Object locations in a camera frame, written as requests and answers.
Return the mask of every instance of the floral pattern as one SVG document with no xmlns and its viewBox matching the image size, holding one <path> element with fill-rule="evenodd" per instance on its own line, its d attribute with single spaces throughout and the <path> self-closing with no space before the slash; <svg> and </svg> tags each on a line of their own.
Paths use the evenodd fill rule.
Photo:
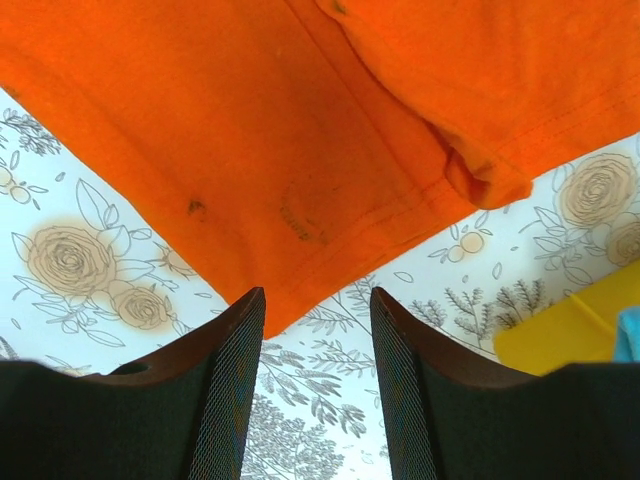
<svg viewBox="0 0 640 480">
<path fill-rule="evenodd" d="M 0 360 L 106 373 L 226 308 L 2 91 L 0 111 Z M 452 225 L 264 342 L 243 480 L 390 479 L 372 289 L 495 359 L 497 330 L 640 258 L 639 160 L 637 135 L 563 165 L 528 200 Z"/>
</svg>

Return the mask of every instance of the orange shirt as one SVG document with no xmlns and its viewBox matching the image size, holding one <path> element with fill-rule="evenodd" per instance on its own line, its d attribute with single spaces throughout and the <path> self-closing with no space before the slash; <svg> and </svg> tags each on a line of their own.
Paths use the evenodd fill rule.
<svg viewBox="0 0 640 480">
<path fill-rule="evenodd" d="M 0 15 L 0 85 L 228 301 L 264 286 L 267 338 L 640 130 L 636 2 L 318 2 L 348 37 L 314 0 Z"/>
</svg>

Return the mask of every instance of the orange fabric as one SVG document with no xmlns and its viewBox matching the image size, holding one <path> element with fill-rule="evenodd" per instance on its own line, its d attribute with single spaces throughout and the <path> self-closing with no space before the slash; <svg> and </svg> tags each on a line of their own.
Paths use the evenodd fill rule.
<svg viewBox="0 0 640 480">
<path fill-rule="evenodd" d="M 572 58 L 529 49 L 542 17 L 516 30 L 522 2 L 441 2 L 467 23 L 418 1 L 343 3 L 321 5 L 375 76 L 315 0 L 5 0 L 0 85 L 228 301 L 264 286 L 267 338 L 471 213 L 464 197 L 522 198 L 535 175 L 640 129 L 633 2 L 580 2 L 562 27 L 575 58 L 557 65 Z M 552 18 L 578 5 L 537 3 Z M 580 14 L 614 6 L 597 32 Z M 494 14 L 516 23 L 491 30 Z M 414 73 L 416 59 L 433 62 Z"/>
</svg>

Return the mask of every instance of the blue object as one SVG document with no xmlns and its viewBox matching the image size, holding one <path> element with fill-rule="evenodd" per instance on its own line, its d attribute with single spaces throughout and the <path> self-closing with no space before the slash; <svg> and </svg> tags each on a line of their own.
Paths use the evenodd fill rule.
<svg viewBox="0 0 640 480">
<path fill-rule="evenodd" d="M 618 316 L 614 362 L 640 362 L 640 307 L 623 310 Z"/>
</svg>

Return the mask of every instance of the floral tablecloth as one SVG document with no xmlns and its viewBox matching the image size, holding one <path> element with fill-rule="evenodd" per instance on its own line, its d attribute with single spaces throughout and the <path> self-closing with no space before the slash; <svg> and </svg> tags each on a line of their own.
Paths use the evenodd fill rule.
<svg viewBox="0 0 640 480">
<path fill-rule="evenodd" d="M 208 321 L 220 296 L 0 91 L 0 357 L 107 373 Z M 640 257 L 640 136 L 564 165 L 318 305 L 262 348 L 244 480 L 391 478 L 368 302 L 384 286 L 492 357 L 492 336 Z"/>
</svg>

